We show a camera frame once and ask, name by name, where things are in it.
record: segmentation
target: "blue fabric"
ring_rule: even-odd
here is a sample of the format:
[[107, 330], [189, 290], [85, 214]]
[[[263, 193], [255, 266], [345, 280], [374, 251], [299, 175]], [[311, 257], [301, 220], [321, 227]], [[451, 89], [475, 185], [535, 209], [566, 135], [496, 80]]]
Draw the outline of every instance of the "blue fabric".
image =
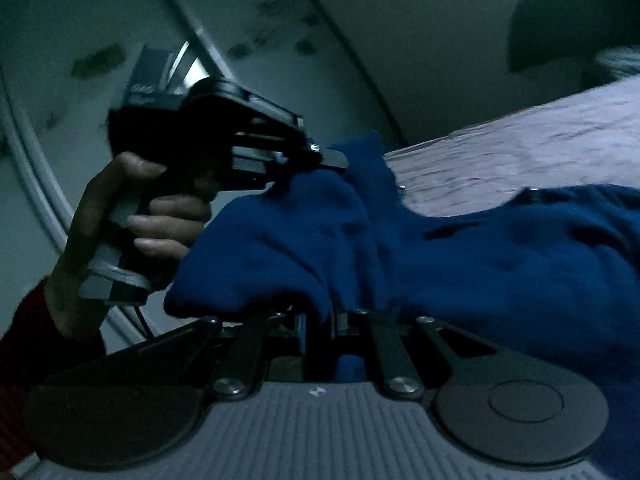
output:
[[610, 422], [594, 460], [640, 478], [640, 191], [544, 190], [540, 203], [426, 218], [402, 206], [376, 137], [337, 149], [343, 176], [298, 174], [225, 207], [180, 266], [166, 312], [291, 296], [319, 320], [334, 304], [437, 317], [595, 382]]

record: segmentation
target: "mattress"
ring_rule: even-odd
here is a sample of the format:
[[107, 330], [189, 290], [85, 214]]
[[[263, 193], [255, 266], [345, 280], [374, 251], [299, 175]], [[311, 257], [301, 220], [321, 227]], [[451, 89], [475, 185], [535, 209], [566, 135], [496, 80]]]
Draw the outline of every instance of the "mattress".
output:
[[385, 157], [406, 206], [426, 216], [488, 209], [525, 186], [640, 187], [640, 76]]

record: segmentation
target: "human hand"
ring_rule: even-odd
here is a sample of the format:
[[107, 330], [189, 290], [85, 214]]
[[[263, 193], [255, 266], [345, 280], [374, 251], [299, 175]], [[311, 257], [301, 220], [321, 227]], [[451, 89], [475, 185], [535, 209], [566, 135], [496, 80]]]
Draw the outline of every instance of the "human hand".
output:
[[[78, 297], [87, 277], [87, 265], [98, 244], [102, 220], [108, 215], [122, 187], [135, 180], [151, 181], [165, 167], [133, 153], [117, 155], [86, 186], [74, 214], [65, 251], [45, 284], [51, 318], [65, 337], [90, 341], [100, 329], [109, 307], [100, 300]], [[218, 185], [212, 176], [194, 183], [198, 196], [173, 195], [156, 198], [147, 216], [129, 217], [127, 227], [136, 235], [135, 246], [153, 258], [182, 259], [209, 221], [208, 201]]]

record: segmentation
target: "person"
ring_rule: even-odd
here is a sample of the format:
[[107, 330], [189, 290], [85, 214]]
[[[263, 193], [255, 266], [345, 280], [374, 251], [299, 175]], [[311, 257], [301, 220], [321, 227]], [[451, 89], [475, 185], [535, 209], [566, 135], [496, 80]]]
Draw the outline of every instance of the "person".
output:
[[[109, 307], [82, 300], [78, 289], [98, 242], [100, 225], [127, 182], [153, 180], [165, 167], [133, 153], [116, 156], [86, 186], [68, 234], [65, 251], [51, 274], [19, 305], [0, 340], [0, 480], [33, 452], [22, 411], [30, 390], [47, 377], [102, 357], [100, 326]], [[148, 216], [133, 215], [128, 228], [135, 246], [153, 258], [185, 257], [210, 219], [208, 202], [218, 191], [209, 174], [193, 183], [193, 196], [163, 196]]]

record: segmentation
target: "gray ribbed panel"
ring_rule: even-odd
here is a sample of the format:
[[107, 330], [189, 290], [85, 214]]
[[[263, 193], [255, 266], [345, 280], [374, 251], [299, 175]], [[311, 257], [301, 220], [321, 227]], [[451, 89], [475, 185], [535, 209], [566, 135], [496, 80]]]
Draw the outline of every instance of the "gray ribbed panel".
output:
[[[310, 392], [321, 386], [326, 393]], [[422, 408], [370, 383], [265, 383], [258, 396], [214, 406], [187, 442], [124, 471], [87, 473], [42, 462], [42, 480], [604, 480], [588, 462], [517, 472], [467, 456]]]

